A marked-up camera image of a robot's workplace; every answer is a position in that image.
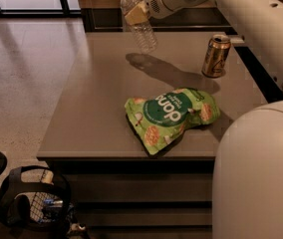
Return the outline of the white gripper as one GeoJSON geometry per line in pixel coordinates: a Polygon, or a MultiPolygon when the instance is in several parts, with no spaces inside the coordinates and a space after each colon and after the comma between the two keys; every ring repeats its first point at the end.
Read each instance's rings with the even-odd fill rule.
{"type": "Polygon", "coordinates": [[[180,9],[181,3],[181,0],[144,1],[138,3],[133,9],[125,14],[126,22],[130,26],[146,22],[149,18],[149,14],[155,19],[163,19],[170,16],[180,9]]]}

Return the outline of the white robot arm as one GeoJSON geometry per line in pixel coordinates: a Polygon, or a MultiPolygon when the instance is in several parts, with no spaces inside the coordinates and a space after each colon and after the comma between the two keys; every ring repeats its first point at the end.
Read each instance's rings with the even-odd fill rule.
{"type": "MultiPolygon", "coordinates": [[[[283,93],[283,3],[209,0],[283,93]]],[[[161,19],[190,0],[145,0],[161,19]]],[[[283,101],[237,119],[219,144],[212,181],[212,239],[283,239],[283,101]]]]}

